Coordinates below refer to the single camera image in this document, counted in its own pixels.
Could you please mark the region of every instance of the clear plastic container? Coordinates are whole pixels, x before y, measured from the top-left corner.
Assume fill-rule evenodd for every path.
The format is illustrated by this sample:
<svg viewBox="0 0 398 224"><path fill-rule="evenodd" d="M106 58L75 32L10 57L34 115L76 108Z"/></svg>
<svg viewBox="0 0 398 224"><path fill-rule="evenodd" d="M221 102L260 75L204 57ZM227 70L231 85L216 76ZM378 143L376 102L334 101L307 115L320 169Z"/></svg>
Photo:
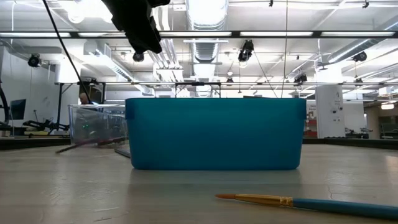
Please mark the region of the clear plastic container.
<svg viewBox="0 0 398 224"><path fill-rule="evenodd" d="M69 105L72 144L101 143L127 138L124 106Z"/></svg>

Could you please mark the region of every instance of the gold ferrule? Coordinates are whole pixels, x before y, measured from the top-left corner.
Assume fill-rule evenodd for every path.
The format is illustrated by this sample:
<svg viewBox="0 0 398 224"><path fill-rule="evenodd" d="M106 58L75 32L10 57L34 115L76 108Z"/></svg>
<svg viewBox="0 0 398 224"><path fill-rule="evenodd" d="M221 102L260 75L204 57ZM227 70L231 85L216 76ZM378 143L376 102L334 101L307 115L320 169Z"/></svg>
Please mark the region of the gold ferrule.
<svg viewBox="0 0 398 224"><path fill-rule="evenodd" d="M293 207L293 198L292 197L239 194L239 195L235 195L235 199L242 200L245 202L260 203L263 205Z"/></svg>

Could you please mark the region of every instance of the hanging wire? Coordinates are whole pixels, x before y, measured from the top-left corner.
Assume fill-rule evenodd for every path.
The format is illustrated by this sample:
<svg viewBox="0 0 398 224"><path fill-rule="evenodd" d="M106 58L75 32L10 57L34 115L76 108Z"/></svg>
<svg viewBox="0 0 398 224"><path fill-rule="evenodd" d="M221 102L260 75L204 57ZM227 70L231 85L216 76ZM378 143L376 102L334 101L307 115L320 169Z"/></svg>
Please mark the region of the hanging wire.
<svg viewBox="0 0 398 224"><path fill-rule="evenodd" d="M263 74L263 75L264 75L264 77L266 78L266 80L267 80L267 83L268 83L268 85L271 87L271 90L272 90L272 92L274 92L274 95L275 95L275 97L276 97L276 98L278 98L278 96L276 95L276 93L275 93L275 91L274 91L274 89L273 89L272 85L271 85L271 84L269 83L269 81L268 81L268 77L267 77L267 75L266 75L266 73L265 73L264 69L262 69L262 66L261 66L261 63L260 63L259 57L257 57L257 54L256 54L256 52L255 52L255 51L253 51L253 52L254 52L254 56L256 56L257 62L259 63L259 66L260 66L260 68L261 68L262 74Z"/></svg>
<svg viewBox="0 0 398 224"><path fill-rule="evenodd" d="M43 0L43 4L44 4L45 9L47 10L47 14L49 15L49 18L50 18L50 20L51 20L52 26L54 27L55 33L57 33L57 37L58 37L58 40L60 41L60 43L61 43L61 45L62 45L62 49L63 49L63 51L65 52L65 54L67 55L67 58L69 59L69 62L71 63L71 65L72 65L72 67L73 67L73 69L74 69L74 71L75 71L75 73L76 73L77 79L79 79L79 82L80 82L81 86L83 87L83 91L85 92L88 101L91 102L90 96L89 96L89 94L88 94L88 92L87 92L86 87L85 87L84 84L83 84L83 81L82 81L81 78L80 78L80 75L79 75L79 72L77 71L77 68L76 68L76 66L75 66L75 63L73 63L73 60L72 60L71 56L69 55L69 52L68 52L68 50L67 50L67 47L66 47L65 44L63 43L63 40L62 40L61 35L60 35L59 31L58 31L57 25L55 24L54 18L52 17L52 14L51 14L49 5L47 4L47 1L46 1L46 0Z"/></svg>
<svg viewBox="0 0 398 224"><path fill-rule="evenodd" d="M242 93L241 92L241 67L239 66L239 91L238 93Z"/></svg>
<svg viewBox="0 0 398 224"><path fill-rule="evenodd" d="M286 79L286 59L287 59L287 19L288 19L288 6L289 6L289 0L286 0L286 36L285 36L285 61L284 61L284 78L282 81L282 93L280 94L280 97L283 98L284 96L284 86L285 86L285 79Z"/></svg>

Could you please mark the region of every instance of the fluorescent light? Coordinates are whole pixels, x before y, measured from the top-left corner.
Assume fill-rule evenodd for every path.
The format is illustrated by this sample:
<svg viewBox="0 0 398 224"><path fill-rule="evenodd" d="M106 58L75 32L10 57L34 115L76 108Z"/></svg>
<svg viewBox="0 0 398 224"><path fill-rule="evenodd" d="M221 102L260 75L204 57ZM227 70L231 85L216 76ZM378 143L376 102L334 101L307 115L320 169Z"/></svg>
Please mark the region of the fluorescent light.
<svg viewBox="0 0 398 224"><path fill-rule="evenodd" d="M60 32L61 37L70 37L68 32ZM1 32L0 37L57 37L56 32Z"/></svg>
<svg viewBox="0 0 398 224"><path fill-rule="evenodd" d="M221 84L222 85L257 85L258 83L249 83L249 82L247 82L247 83L246 82L245 83L228 83L228 82L224 82L224 83L221 83Z"/></svg>
<svg viewBox="0 0 398 224"><path fill-rule="evenodd" d="M395 32L322 32L322 37L390 37Z"/></svg>
<svg viewBox="0 0 398 224"><path fill-rule="evenodd" d="M381 105L381 109L382 110L391 110L391 109L394 109L394 105L393 104Z"/></svg>
<svg viewBox="0 0 398 224"><path fill-rule="evenodd" d="M79 32L80 37L126 37L123 32Z"/></svg>
<svg viewBox="0 0 398 224"><path fill-rule="evenodd" d="M105 83L107 85L131 85L131 83L128 82L110 82L110 83Z"/></svg>
<svg viewBox="0 0 398 224"><path fill-rule="evenodd" d="M261 32L241 32L241 37L279 37L279 36L288 36L288 37L309 37L313 34L313 32L302 32L302 31L261 31Z"/></svg>
<svg viewBox="0 0 398 224"><path fill-rule="evenodd" d="M232 32L226 31L160 31L161 37L208 37L208 36L217 36L217 37L229 37L232 35Z"/></svg>
<svg viewBox="0 0 398 224"><path fill-rule="evenodd" d="M112 23L112 14L101 0L59 1L68 18L73 23L81 23L86 17L102 18L107 23Z"/></svg>
<svg viewBox="0 0 398 224"><path fill-rule="evenodd" d="M174 85L174 82L137 82L137 85Z"/></svg>
<svg viewBox="0 0 398 224"><path fill-rule="evenodd" d="M202 39L198 39L198 40L183 40L184 43L186 44L194 44L194 43L228 43L228 40L202 40Z"/></svg>

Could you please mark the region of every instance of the blue paintbrush handle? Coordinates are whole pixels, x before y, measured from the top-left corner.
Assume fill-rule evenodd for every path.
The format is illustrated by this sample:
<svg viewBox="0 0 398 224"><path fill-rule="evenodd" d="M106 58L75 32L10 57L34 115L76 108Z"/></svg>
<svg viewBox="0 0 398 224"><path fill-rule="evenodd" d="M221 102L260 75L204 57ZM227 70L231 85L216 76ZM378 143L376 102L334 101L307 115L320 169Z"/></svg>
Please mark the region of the blue paintbrush handle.
<svg viewBox="0 0 398 224"><path fill-rule="evenodd" d="M293 206L295 208L306 208L324 212L398 220L398 207L386 205L293 198Z"/></svg>

